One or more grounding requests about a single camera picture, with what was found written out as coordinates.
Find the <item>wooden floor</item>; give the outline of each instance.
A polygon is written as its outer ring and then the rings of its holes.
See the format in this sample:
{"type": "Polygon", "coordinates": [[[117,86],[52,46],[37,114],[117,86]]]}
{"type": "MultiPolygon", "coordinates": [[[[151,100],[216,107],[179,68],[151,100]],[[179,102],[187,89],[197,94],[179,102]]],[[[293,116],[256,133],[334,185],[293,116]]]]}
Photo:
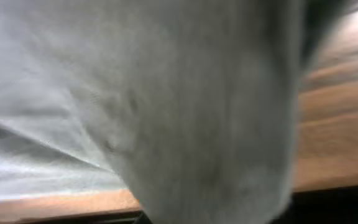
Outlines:
{"type": "MultiPolygon", "coordinates": [[[[295,190],[358,185],[358,12],[346,16],[301,89],[295,190]]],[[[136,209],[127,190],[0,203],[0,221],[136,209]]]]}

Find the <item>gray cloth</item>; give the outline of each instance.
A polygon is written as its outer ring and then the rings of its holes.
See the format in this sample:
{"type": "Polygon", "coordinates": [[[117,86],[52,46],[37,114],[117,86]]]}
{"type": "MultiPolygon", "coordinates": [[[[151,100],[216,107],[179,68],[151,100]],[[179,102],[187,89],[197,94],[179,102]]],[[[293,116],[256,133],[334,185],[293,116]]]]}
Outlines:
{"type": "Polygon", "coordinates": [[[342,4],[0,1],[0,200],[127,185],[156,224],[266,223],[342,4]]]}

